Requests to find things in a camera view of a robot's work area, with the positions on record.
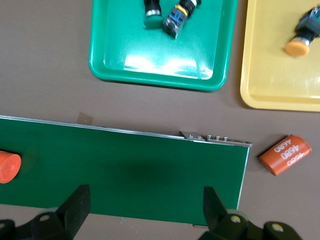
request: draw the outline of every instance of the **brown tape piece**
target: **brown tape piece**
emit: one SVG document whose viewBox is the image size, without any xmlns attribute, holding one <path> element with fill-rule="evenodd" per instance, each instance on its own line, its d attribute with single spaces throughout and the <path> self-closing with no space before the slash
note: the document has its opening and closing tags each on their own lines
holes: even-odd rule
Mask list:
<svg viewBox="0 0 320 240">
<path fill-rule="evenodd" d="M 84 125 L 92 125 L 94 121 L 94 117 L 87 115 L 83 112 L 79 112 L 78 119 L 76 120 L 77 124 L 84 124 Z"/>
</svg>

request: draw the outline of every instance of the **small object in green tray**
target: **small object in green tray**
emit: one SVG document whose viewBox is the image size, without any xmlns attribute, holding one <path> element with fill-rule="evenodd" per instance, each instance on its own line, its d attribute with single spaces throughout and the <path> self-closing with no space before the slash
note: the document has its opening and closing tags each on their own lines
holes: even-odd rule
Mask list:
<svg viewBox="0 0 320 240">
<path fill-rule="evenodd" d="M 171 10 L 170 14 L 163 21 L 162 30 L 175 39 L 181 32 L 187 18 L 192 15 L 196 6 L 202 0 L 180 0 Z"/>
<path fill-rule="evenodd" d="M 145 6 L 144 25 L 148 29 L 159 29 L 163 23 L 160 0 L 143 0 Z"/>
</svg>

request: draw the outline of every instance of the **gray table surface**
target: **gray table surface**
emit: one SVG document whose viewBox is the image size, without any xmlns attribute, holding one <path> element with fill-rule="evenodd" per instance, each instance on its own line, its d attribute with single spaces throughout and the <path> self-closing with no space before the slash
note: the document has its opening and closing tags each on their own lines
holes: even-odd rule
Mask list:
<svg viewBox="0 0 320 240">
<path fill-rule="evenodd" d="M 239 209 L 263 226 L 281 221 L 303 239 L 319 238 L 320 114 L 249 108 L 240 96 L 246 7 L 239 0 L 226 84 L 216 92 L 104 82 L 88 68 L 88 0 L 10 0 L 0 4 L 0 114 L 164 134 L 179 130 L 253 143 Z M 288 134 L 313 152 L 275 177 L 257 156 Z M 39 209 L 0 205 L 0 219 L 18 224 Z M 76 239 L 188 239 L 203 229 L 187 224 L 90 214 Z"/>
</svg>

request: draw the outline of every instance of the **orange can with white numbers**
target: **orange can with white numbers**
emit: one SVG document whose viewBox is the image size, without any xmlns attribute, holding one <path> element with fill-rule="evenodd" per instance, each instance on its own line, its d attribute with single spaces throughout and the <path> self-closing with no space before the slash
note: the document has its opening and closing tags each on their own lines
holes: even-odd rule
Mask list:
<svg viewBox="0 0 320 240">
<path fill-rule="evenodd" d="M 310 145 L 301 137 L 289 135 L 259 156 L 259 160 L 269 172 L 277 176 L 311 151 Z"/>
</svg>

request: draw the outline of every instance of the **yellow tray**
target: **yellow tray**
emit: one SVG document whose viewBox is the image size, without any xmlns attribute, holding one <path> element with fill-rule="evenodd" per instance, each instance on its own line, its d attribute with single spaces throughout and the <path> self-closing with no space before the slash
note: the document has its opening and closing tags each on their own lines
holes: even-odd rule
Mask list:
<svg viewBox="0 0 320 240">
<path fill-rule="evenodd" d="M 284 47 L 319 0 L 249 0 L 240 92 L 252 108 L 320 112 L 320 38 L 306 56 Z"/>
</svg>

